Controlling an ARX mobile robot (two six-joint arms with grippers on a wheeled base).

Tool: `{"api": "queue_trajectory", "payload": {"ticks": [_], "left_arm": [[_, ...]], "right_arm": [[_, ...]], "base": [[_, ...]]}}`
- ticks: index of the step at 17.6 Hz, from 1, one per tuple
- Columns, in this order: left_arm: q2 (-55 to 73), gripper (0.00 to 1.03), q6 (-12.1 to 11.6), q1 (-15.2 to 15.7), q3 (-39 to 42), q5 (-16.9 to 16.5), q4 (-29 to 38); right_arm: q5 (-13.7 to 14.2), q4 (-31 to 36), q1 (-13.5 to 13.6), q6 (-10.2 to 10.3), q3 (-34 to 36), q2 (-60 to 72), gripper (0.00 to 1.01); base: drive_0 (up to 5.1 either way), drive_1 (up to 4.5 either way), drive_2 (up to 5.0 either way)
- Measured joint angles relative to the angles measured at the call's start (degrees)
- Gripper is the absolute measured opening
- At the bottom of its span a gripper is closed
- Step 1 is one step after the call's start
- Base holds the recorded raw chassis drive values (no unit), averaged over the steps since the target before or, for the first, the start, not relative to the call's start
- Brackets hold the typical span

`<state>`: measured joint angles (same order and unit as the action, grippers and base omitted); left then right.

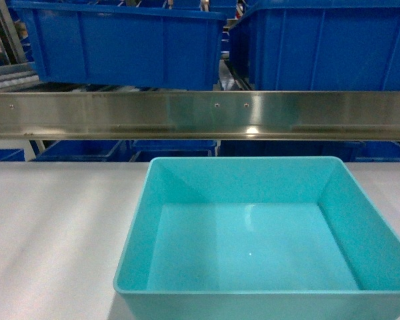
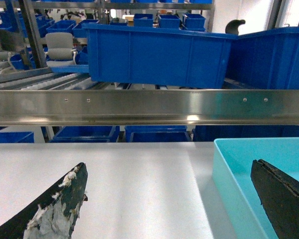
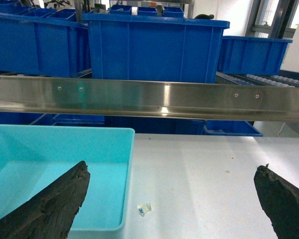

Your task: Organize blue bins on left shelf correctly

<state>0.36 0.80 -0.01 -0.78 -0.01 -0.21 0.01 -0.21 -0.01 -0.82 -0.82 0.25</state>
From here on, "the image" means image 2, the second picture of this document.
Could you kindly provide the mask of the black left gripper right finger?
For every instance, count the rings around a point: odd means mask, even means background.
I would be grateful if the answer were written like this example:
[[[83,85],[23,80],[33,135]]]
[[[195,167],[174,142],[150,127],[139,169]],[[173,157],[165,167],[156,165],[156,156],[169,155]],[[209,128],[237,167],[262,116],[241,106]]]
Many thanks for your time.
[[[299,181],[272,164],[253,160],[251,180],[280,239],[299,239]]]

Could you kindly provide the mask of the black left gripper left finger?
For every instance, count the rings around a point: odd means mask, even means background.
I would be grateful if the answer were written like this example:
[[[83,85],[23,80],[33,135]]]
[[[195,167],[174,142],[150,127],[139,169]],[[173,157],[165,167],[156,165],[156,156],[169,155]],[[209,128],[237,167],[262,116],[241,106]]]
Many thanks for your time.
[[[0,239],[70,239],[83,202],[88,179],[81,162],[0,226]]]

